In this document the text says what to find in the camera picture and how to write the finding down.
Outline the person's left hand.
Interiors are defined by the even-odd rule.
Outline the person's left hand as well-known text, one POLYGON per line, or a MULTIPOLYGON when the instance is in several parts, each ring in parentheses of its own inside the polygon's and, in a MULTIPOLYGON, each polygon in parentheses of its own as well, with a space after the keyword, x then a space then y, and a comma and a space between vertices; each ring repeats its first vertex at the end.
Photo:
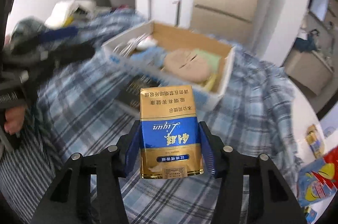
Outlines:
POLYGON ((26 106, 17 106, 5 111, 4 129, 8 134, 14 135, 21 130, 25 120, 25 112, 26 106))

